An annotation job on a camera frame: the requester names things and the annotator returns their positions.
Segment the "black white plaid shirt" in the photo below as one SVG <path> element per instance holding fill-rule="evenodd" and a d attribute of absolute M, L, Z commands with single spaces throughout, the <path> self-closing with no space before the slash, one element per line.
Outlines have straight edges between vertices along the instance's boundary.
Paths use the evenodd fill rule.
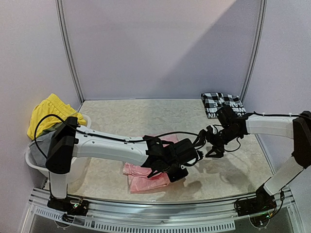
<path fill-rule="evenodd" d="M 204 105 L 207 118 L 216 118 L 216 112 L 223 106 L 228 105 L 238 115 L 246 113 L 246 109 L 239 96 L 223 93 L 202 93 L 201 100 Z"/>

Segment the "pink printed garment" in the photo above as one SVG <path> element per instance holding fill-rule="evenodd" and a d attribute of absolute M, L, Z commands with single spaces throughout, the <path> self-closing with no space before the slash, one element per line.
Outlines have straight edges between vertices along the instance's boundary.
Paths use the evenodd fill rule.
<path fill-rule="evenodd" d="M 144 168 L 130 163 L 125 163 L 123 165 L 122 173 L 128 178 L 128 185 L 131 194 L 154 191 L 164 188 L 171 183 L 166 173 L 159 173 L 151 178 L 147 178 L 147 176 L 151 173 L 150 168 Z"/>

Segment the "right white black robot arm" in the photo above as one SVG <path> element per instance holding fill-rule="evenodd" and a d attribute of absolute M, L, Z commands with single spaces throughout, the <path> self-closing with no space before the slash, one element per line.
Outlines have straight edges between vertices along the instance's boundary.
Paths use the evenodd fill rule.
<path fill-rule="evenodd" d="M 290 184 L 311 166 L 311 113 L 265 114 L 251 112 L 238 116 L 225 105 L 217 113 L 222 129 L 208 125 L 199 132 L 196 145 L 211 144 L 206 157 L 223 157 L 225 146 L 244 136 L 255 135 L 269 157 L 274 174 L 264 182 L 252 199 L 251 207 L 261 212 L 270 197 Z"/>

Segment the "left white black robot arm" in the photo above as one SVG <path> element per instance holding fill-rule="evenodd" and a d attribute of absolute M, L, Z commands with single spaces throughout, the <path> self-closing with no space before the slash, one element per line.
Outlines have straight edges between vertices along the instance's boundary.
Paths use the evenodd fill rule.
<path fill-rule="evenodd" d="M 121 161 L 149 168 L 148 179 L 166 173 L 172 183 L 186 177 L 187 168 L 203 158 L 203 152 L 188 138 L 174 143 L 161 140 L 162 135 L 113 135 L 80 126 L 73 116 L 61 122 L 43 156 L 49 171 L 52 200 L 62 211 L 72 207 L 72 200 L 67 196 L 67 175 L 74 157 Z"/>

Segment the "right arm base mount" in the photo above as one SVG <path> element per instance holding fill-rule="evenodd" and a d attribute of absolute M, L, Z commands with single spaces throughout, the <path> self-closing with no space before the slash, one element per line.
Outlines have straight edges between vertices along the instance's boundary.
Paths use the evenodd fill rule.
<path fill-rule="evenodd" d="M 238 213 L 238 216 L 251 215 L 259 212 L 273 210 L 266 218 L 272 218 L 282 208 L 285 200 L 284 191 L 280 191 L 281 205 L 277 207 L 276 199 L 274 195 L 268 194 L 263 187 L 256 190 L 256 196 L 254 198 L 241 198 L 234 202 L 234 209 Z"/>

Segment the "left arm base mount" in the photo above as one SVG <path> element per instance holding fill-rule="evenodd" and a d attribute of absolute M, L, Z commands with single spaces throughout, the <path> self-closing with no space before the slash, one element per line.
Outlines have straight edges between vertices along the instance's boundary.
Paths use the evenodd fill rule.
<path fill-rule="evenodd" d="M 47 206 L 57 211 L 65 212 L 70 216 L 86 216 L 90 202 L 83 198 L 57 199 L 50 196 Z"/>

